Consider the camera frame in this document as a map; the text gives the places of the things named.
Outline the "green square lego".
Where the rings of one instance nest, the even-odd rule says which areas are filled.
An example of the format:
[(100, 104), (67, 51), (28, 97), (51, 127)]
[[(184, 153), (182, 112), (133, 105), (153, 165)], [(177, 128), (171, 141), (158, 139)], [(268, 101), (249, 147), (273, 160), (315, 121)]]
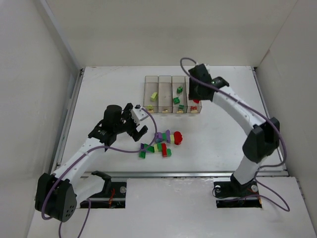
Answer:
[(179, 99), (179, 97), (173, 98), (173, 103), (174, 103), (175, 105), (180, 104), (180, 99)]
[(178, 86), (177, 89), (176, 89), (176, 93), (177, 94), (182, 94), (184, 91), (184, 87), (183, 86)]

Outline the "purple lime lego cluster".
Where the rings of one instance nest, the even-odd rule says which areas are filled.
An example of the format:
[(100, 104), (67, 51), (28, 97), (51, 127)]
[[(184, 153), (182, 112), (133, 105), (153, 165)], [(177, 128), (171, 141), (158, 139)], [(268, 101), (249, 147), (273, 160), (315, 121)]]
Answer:
[(157, 132), (155, 134), (155, 142), (161, 143), (161, 142), (167, 142), (169, 144), (175, 142), (174, 134), (170, 132), (170, 130), (166, 130), (165, 132)]

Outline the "red green lego stack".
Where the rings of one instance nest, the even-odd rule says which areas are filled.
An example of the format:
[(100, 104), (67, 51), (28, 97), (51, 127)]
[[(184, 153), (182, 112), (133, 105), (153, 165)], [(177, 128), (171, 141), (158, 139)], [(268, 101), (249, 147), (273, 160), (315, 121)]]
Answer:
[(164, 158), (171, 157), (172, 152), (171, 149), (167, 148), (165, 143), (157, 143), (154, 145), (155, 152), (161, 152)]

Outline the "red round lego stack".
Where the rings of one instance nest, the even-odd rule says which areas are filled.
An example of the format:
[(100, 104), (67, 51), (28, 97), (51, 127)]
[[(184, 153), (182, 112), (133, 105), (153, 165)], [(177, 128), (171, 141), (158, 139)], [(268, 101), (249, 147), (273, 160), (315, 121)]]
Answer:
[(181, 132), (176, 131), (176, 132), (174, 132), (173, 136), (174, 136), (174, 144), (180, 145), (182, 143), (182, 140), (183, 140), (183, 136), (182, 136)]

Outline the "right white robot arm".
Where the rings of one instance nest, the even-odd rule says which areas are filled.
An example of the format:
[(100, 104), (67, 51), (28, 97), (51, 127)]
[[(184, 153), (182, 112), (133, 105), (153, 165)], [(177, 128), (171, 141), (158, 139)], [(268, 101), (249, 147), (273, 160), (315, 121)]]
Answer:
[(276, 118), (267, 122), (258, 114), (241, 106), (245, 102), (222, 77), (212, 78), (204, 64), (188, 70), (190, 76), (189, 99), (209, 100), (227, 112), (243, 129), (247, 138), (242, 146), (243, 159), (230, 177), (230, 186), (241, 196), (251, 184), (263, 161), (279, 146)]

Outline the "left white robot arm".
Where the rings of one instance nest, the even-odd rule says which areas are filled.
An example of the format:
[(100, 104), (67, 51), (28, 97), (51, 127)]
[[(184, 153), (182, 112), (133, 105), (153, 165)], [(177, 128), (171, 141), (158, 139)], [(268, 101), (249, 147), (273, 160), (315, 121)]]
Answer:
[(109, 105), (104, 117), (88, 134), (80, 149), (62, 166), (52, 173), (44, 173), (37, 184), (35, 209), (41, 212), (44, 220), (68, 221), (80, 204), (92, 195), (101, 192), (111, 177), (94, 171), (86, 179), (82, 175), (102, 153), (115, 150), (112, 145), (117, 136), (127, 133), (134, 141), (139, 141), (148, 131), (147, 126), (140, 130), (140, 122), (151, 115), (139, 105), (128, 103), (125, 108)]

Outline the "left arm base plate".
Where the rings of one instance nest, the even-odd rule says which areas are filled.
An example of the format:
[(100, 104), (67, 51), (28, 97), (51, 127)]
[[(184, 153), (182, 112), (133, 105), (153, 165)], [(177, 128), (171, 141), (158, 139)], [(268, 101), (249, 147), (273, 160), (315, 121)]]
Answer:
[(127, 182), (115, 181), (105, 184), (101, 192), (89, 197), (91, 209), (124, 209)]

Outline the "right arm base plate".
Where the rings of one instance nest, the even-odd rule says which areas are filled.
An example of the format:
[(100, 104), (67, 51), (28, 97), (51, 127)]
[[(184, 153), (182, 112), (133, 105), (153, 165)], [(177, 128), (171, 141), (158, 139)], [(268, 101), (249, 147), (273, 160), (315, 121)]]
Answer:
[(255, 181), (236, 187), (230, 181), (215, 181), (212, 190), (216, 198), (217, 208), (262, 208), (262, 202), (256, 195), (259, 194)]

